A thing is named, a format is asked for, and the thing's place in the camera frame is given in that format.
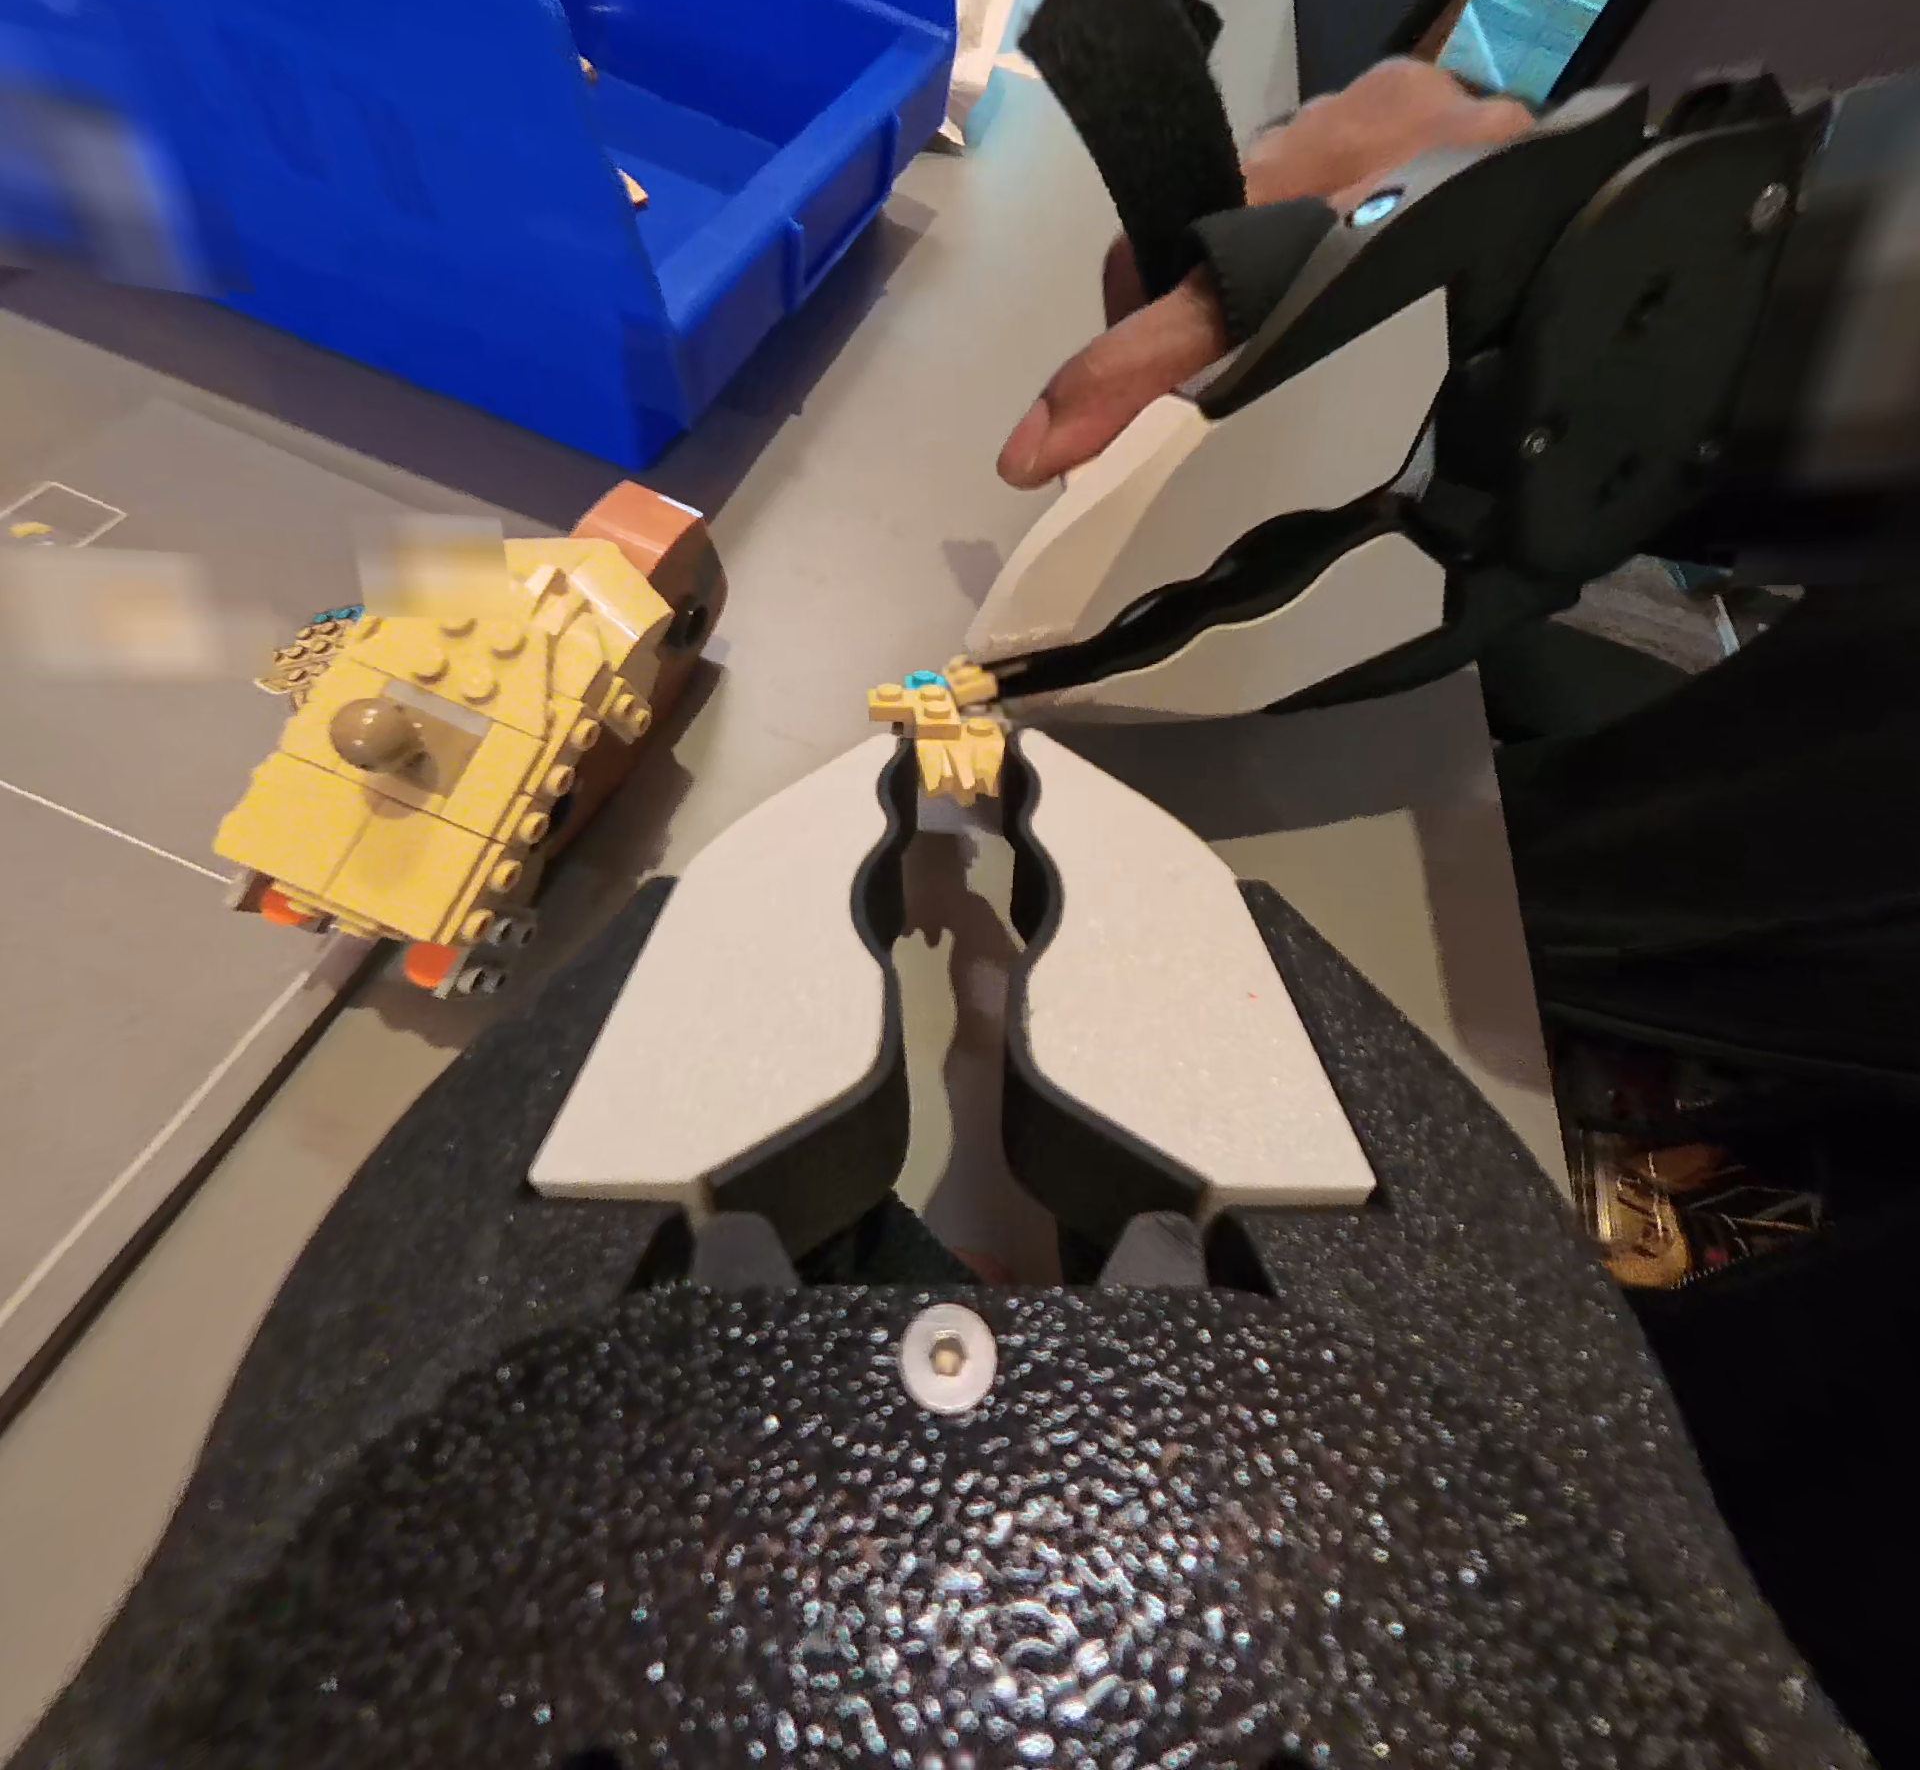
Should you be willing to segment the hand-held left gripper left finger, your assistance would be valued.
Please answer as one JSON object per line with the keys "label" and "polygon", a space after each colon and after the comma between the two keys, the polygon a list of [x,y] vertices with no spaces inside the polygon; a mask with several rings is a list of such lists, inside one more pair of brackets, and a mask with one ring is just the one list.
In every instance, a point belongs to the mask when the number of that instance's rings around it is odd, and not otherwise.
{"label": "hand-held left gripper left finger", "polygon": [[916,767],[880,731],[675,879],[528,1183],[695,1218],[851,1224],[906,1154],[892,945]]}

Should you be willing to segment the tan and brown brick model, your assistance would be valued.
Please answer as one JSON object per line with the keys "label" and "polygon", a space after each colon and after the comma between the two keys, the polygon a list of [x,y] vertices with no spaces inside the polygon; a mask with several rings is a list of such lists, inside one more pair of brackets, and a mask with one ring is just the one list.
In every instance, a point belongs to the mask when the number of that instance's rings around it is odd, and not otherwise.
{"label": "tan and brown brick model", "polygon": [[241,912],[486,998],[695,678],[724,562],[701,511],[625,479],[566,534],[396,518],[362,534],[361,580],[256,682],[288,715],[213,853]]}

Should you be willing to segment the person's right hand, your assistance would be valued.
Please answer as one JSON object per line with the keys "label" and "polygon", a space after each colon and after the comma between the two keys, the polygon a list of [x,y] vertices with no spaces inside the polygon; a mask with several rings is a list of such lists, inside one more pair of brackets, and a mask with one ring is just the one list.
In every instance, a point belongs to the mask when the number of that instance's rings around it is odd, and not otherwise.
{"label": "person's right hand", "polygon": [[[1240,155],[1254,207],[1352,209],[1426,152],[1499,146],[1531,126],[1522,105],[1479,98],[1435,63],[1390,58],[1347,87],[1302,102]],[[996,462],[1003,483],[1042,490],[1104,451],[1144,409],[1235,348],[1212,280],[1192,269],[1151,299],[1114,237],[1100,269],[1104,330],[1044,383]]]}

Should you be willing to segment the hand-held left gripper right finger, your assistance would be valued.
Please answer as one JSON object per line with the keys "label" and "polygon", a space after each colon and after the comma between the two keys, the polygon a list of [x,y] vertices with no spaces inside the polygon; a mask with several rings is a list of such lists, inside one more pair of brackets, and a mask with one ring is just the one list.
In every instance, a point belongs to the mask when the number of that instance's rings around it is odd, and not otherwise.
{"label": "hand-held left gripper right finger", "polygon": [[1235,873],[1019,731],[1003,1146],[1056,1219],[1364,1206],[1377,1179]]}

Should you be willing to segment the black bag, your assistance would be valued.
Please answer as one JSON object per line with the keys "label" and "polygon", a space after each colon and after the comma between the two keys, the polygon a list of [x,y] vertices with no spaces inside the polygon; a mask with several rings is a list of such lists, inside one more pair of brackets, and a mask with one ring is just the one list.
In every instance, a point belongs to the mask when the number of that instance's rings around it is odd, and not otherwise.
{"label": "black bag", "polygon": [[1740,1554],[1879,1767],[1915,1767],[1915,857],[1813,847],[1816,765],[1690,779],[1512,744],[1506,831],[1547,1038],[1796,1079],[1833,1228],[1626,1292]]}

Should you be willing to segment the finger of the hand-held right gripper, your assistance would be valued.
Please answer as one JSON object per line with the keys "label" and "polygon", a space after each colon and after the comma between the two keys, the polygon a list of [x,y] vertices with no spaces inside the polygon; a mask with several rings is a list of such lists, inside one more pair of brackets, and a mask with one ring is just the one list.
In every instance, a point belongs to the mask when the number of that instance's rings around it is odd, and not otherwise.
{"label": "finger of the hand-held right gripper", "polygon": [[1449,363],[1429,289],[1221,418],[1154,399],[1068,469],[964,638],[976,665],[1089,642],[1123,606],[1206,572],[1261,522],[1340,510],[1401,476]]}
{"label": "finger of the hand-held right gripper", "polygon": [[1410,646],[1445,603],[1446,567],[1390,498],[1276,516],[1112,623],[999,654],[996,701],[1019,721],[1085,725],[1250,715]]}

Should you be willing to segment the blue plastic bin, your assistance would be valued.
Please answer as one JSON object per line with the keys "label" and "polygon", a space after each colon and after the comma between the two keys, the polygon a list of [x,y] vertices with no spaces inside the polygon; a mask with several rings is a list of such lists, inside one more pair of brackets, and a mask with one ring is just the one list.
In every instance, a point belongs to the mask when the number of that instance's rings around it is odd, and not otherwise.
{"label": "blue plastic bin", "polygon": [[637,467],[935,135],[956,0],[1,0],[1,40],[5,267]]}

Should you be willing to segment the white printed paper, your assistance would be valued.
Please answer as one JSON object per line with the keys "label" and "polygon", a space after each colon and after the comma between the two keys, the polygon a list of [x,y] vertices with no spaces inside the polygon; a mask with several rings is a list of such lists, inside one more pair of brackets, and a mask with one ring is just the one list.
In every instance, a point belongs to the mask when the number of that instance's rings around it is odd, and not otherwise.
{"label": "white printed paper", "polygon": [[947,105],[930,146],[960,158],[987,123],[991,98],[1005,80],[1040,81],[1032,59],[1014,48],[1016,0],[956,0],[956,46],[947,73]]}

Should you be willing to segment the colourful printed packaging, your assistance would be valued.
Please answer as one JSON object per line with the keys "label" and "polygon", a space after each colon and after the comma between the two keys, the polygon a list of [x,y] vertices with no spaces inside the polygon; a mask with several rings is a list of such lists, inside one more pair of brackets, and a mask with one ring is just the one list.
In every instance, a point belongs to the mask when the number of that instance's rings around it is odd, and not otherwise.
{"label": "colourful printed packaging", "polygon": [[1830,1231],[1808,1086],[1619,1038],[1547,1048],[1574,1206],[1623,1289],[1673,1292]]}

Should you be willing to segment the grey building instruction booklet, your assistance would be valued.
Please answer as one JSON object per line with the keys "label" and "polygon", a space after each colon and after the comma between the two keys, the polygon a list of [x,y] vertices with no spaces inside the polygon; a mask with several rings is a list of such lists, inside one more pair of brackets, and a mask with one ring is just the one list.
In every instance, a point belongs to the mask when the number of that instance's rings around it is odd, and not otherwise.
{"label": "grey building instruction booklet", "polygon": [[215,824],[392,510],[565,531],[617,467],[183,298],[3,299],[3,1413],[361,977]]}

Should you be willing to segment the light grey desk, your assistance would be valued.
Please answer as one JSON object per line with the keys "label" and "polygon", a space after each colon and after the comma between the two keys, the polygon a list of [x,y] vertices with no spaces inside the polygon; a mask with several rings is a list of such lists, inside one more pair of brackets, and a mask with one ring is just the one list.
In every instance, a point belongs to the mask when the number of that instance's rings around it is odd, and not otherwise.
{"label": "light grey desk", "polygon": [[[505,985],[438,1000],[384,947],[275,1090],[152,1230],[28,1400],[3,1459],[102,1459],[175,1495],[261,1325],[294,1377],[399,1363],[399,1413],[458,1379],[468,1333],[566,1325],[685,1273],[710,1218],[545,1199],[528,1173],[686,865],[768,798],[892,726],[866,694],[954,654],[1046,504],[995,452],[1044,376],[1094,334],[1112,209],[1057,106],[1014,81],[983,152],[916,158],[880,220],[640,478],[707,516],[730,586],[695,678],[636,769],[541,881]],[[1291,715],[1026,726],[1188,827],[1240,890],[1280,897],[1479,1088],[1570,1185],[1475,674]],[[851,1224],[720,1214],[756,1240],[741,1285],[885,1211],[931,1211],[954,1282],[1061,1282],[1057,1219],[1003,1146],[1005,1029],[1020,945],[1005,787],[920,798],[901,858],[906,1154]],[[232,906],[237,868],[225,886]]]}

